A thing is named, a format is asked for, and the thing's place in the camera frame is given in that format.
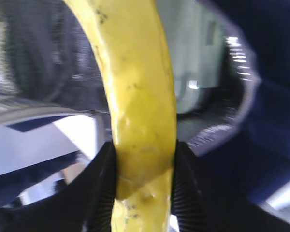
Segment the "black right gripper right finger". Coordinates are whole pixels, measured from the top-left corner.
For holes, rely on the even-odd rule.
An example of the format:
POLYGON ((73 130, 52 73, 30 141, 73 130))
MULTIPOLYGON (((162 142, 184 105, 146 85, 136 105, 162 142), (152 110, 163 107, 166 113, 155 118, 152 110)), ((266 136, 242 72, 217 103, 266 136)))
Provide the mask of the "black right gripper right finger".
POLYGON ((290 232, 215 177, 184 142, 176 143, 171 213, 181 232, 290 232))

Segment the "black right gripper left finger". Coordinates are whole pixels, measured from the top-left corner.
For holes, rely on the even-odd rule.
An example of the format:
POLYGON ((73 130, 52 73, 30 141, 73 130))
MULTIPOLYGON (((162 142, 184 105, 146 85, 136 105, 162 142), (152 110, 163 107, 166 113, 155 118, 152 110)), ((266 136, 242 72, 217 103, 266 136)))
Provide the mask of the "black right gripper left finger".
POLYGON ((109 232, 116 194, 116 152, 106 142, 59 193, 16 209, 0 209, 0 232, 109 232))

